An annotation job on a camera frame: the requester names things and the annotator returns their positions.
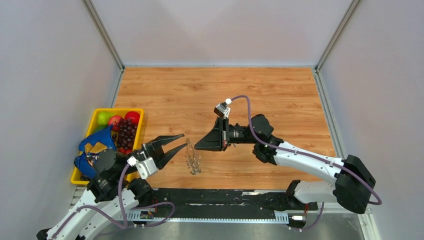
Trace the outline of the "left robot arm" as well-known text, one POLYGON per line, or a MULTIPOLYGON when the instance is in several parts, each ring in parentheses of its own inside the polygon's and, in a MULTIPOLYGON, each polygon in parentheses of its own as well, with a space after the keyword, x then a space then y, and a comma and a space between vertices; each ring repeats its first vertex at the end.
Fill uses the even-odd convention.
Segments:
POLYGON ((149 211, 159 206, 147 178, 163 169, 187 146, 183 143, 164 152, 164 145, 182 137, 184 134, 160 135, 129 153, 101 151, 93 164, 96 174, 80 199, 59 223, 40 230, 37 239, 91 240, 110 223, 127 229, 127 211, 149 211))

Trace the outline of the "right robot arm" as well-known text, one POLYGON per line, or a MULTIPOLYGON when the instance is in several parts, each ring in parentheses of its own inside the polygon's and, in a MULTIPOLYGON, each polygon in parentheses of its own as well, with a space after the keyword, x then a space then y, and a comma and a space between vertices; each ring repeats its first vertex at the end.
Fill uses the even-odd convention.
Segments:
POLYGON ((263 114, 252 117, 247 126, 232 125, 227 118, 217 117, 212 130, 194 149, 224 152, 230 145, 253 144, 252 153, 262 163, 295 168, 321 179, 319 182, 293 180, 285 195, 290 208, 329 202, 356 214, 365 213, 376 180, 359 157, 330 157, 307 151, 275 137, 273 131, 263 114))

